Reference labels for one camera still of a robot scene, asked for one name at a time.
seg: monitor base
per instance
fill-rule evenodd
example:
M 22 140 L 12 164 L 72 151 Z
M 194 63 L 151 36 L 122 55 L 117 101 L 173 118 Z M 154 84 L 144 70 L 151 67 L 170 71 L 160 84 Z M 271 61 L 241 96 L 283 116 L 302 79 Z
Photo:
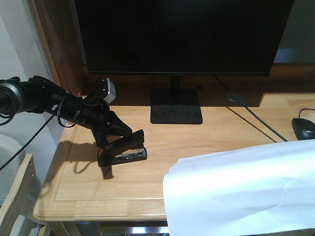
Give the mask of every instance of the monitor base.
M 151 97 L 151 123 L 202 124 L 196 89 L 154 89 Z

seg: desk surface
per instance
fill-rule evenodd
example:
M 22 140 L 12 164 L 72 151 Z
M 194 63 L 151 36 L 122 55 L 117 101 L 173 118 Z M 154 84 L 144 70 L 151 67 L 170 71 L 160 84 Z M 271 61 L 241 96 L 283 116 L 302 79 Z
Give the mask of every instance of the desk surface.
M 313 108 L 315 101 L 315 90 L 302 90 L 266 89 L 259 107 L 252 110 L 289 141 L 296 140 L 291 120 L 301 108 Z M 200 92 L 201 104 L 208 92 L 205 87 Z M 248 92 L 257 94 L 255 89 Z M 65 129 L 34 209 L 37 220 L 165 220 L 163 177 L 179 158 L 273 142 L 224 106 L 202 106 L 201 125 L 151 124 L 150 106 L 113 105 L 111 109 L 134 131 L 144 130 L 148 159 L 102 170 L 91 131 L 78 125 Z M 282 142 L 244 108 L 231 109 Z M 314 121 L 314 113 L 305 111 L 303 118 L 312 117 Z

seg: black mouse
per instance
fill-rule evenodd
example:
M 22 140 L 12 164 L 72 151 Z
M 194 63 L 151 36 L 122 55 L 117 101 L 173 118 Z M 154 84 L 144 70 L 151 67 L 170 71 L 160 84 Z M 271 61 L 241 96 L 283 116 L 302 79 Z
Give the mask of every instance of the black mouse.
M 310 120 L 293 118 L 292 127 L 298 140 L 315 139 L 315 124 Z

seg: white sheet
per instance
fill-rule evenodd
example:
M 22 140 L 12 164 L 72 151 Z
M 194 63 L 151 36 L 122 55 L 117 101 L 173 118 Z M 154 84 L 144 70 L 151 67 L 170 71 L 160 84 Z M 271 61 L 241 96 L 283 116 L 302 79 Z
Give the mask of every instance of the white sheet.
M 171 236 L 315 228 L 315 140 L 180 159 L 163 193 Z

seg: wall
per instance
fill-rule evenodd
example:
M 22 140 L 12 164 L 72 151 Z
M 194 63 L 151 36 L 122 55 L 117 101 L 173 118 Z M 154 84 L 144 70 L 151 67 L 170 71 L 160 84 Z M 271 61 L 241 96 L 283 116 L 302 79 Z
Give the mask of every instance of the wall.
M 315 63 L 314 0 L 295 0 L 275 62 Z
M 33 75 L 51 78 L 49 67 L 40 45 L 26 1 L 0 1 L 0 78 L 19 76 L 22 81 Z M 12 122 L 0 127 L 0 133 L 25 144 L 42 126 L 47 114 L 17 114 Z M 26 148 L 34 155 L 36 176 L 43 183 L 62 129 L 51 121 L 39 136 Z

